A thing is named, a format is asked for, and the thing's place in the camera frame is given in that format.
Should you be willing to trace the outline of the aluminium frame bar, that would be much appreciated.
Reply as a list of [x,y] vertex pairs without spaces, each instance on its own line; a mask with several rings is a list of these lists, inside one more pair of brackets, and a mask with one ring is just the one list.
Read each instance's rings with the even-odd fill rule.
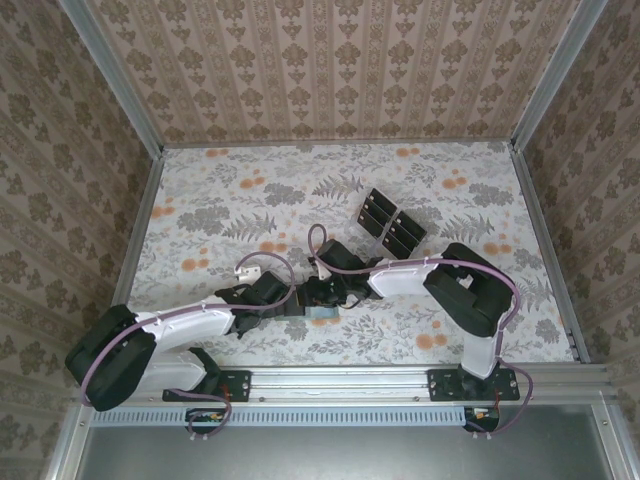
[[640,457],[617,401],[600,393],[592,413],[613,480],[640,480]]
[[93,410],[89,407],[72,405],[69,408],[44,480],[77,480],[92,416]]

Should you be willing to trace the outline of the clear acrylic card stand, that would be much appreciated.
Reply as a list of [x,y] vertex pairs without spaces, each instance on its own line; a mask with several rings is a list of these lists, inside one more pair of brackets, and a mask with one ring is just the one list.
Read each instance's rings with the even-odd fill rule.
[[[357,223],[357,218],[358,218],[358,214],[359,212],[364,209],[364,202],[369,199],[369,193],[370,191],[365,195],[363,202],[361,203],[360,207],[358,208],[357,212],[354,215],[354,225],[352,226],[352,232],[351,235],[353,236],[352,240],[354,242],[357,242],[359,244],[358,249],[362,252],[365,253],[368,257],[374,257],[374,256],[387,256],[393,259],[396,259],[388,250],[386,250],[382,244],[383,239],[385,237],[385,235],[390,232],[390,227],[391,227],[391,223],[393,221],[396,221],[396,217],[398,215],[398,213],[400,211],[405,211],[408,215],[409,213],[406,210],[401,209],[396,203],[397,207],[398,207],[398,211],[393,215],[393,217],[391,218],[391,220],[387,223],[383,235],[376,239],[373,236],[371,236],[368,232],[366,232],[358,223]],[[414,253],[414,251],[419,247],[419,245],[423,242],[423,240],[418,244],[418,246],[413,250],[412,254]]]

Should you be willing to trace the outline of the black credit card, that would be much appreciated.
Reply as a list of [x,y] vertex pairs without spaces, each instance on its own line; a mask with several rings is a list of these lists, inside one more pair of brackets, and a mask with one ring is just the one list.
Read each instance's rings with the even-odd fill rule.
[[393,221],[390,227],[390,234],[407,250],[413,251],[420,240],[414,237],[409,231],[407,231],[401,224]]
[[364,202],[364,211],[381,226],[385,226],[393,217],[397,207],[393,203],[380,205],[371,199]]
[[376,188],[370,191],[368,198],[373,205],[389,217],[392,217],[398,211],[397,205]]
[[412,237],[397,238],[391,232],[385,235],[382,244],[386,250],[399,260],[408,259],[416,248],[416,243]]
[[405,211],[400,211],[398,213],[396,223],[417,242],[421,242],[426,235],[426,229],[419,225]]
[[362,209],[357,218],[357,223],[371,236],[378,239],[383,235],[385,226],[378,224],[373,218],[371,218],[367,212]]

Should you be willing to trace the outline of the aluminium table edge rail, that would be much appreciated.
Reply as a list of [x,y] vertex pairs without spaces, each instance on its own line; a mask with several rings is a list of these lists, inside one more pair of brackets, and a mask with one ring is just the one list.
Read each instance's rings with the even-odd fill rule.
[[151,164],[110,307],[129,301],[163,169],[164,158],[159,156]]
[[554,293],[559,315],[564,325],[565,334],[570,341],[574,358],[580,363],[590,363],[591,357],[571,302],[528,165],[524,155],[520,151],[517,151],[511,143],[507,143],[507,146],[509,147],[513,167],[529,212],[532,227],[548,274],[549,283]]

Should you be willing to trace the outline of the aluminium frame post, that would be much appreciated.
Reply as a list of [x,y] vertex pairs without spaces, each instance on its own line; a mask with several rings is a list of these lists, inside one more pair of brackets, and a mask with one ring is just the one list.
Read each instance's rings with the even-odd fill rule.
[[558,93],[608,0],[580,0],[511,137],[521,153]]
[[85,0],[59,1],[149,156],[157,161],[162,155],[163,141],[95,15]]

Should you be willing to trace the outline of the green card holder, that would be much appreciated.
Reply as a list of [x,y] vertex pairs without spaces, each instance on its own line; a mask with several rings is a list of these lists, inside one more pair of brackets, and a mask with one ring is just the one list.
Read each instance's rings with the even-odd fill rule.
[[284,318],[296,320],[329,320],[339,316],[338,307],[294,306],[286,307]]

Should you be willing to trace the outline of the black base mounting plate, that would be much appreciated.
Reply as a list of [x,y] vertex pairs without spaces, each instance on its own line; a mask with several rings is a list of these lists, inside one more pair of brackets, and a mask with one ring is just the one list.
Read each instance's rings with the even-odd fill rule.
[[252,373],[249,370],[219,370],[207,373],[192,389],[165,389],[165,402],[205,402],[220,398],[231,403],[249,400]]
[[433,402],[448,401],[515,401],[520,391],[512,369],[496,367],[480,379],[461,367],[432,369],[427,372],[429,397]]

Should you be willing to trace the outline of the small black control box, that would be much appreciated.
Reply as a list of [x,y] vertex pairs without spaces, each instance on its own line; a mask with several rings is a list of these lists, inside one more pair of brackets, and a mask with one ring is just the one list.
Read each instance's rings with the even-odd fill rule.
[[471,433],[494,432],[499,425],[498,407],[465,407],[463,428]]
[[210,435],[227,416],[225,408],[194,408],[185,412],[186,429],[191,434]]

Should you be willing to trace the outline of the grey metal panel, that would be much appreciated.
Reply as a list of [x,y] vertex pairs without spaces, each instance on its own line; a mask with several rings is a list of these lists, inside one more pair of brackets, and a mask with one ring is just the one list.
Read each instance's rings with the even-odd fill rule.
[[582,407],[533,407],[491,438],[460,427],[98,428],[79,480],[613,480]]

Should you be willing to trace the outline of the aluminium mounting rail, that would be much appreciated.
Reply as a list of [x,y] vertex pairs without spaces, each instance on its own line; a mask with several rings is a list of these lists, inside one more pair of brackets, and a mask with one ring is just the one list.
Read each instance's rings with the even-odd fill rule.
[[[253,405],[409,405],[430,401],[434,371],[446,365],[257,367],[247,403]],[[606,367],[580,363],[528,363],[516,381],[522,395],[533,380],[532,405],[613,403],[617,390]]]

